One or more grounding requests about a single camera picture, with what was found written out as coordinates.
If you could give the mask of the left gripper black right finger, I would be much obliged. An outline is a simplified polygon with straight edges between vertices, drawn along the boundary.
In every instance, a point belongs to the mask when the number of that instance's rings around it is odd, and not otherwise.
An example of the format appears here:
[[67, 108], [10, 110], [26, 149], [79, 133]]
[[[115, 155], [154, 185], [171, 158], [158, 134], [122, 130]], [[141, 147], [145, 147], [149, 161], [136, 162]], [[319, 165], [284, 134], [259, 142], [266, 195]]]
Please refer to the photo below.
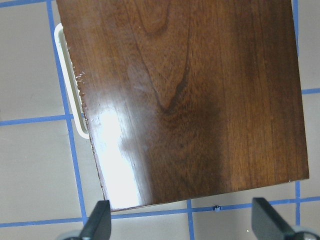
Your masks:
[[293, 228], [263, 197], [254, 197], [251, 208], [251, 228], [258, 240], [292, 240]]

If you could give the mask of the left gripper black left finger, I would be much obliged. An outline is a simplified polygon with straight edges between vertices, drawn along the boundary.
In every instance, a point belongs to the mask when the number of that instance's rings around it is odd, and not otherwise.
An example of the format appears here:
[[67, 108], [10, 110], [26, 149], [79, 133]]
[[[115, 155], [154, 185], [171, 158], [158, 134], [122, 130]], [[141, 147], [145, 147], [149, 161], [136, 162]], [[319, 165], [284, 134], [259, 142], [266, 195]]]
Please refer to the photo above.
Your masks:
[[81, 240], [109, 240], [111, 237], [111, 208], [108, 200], [96, 203], [79, 234]]

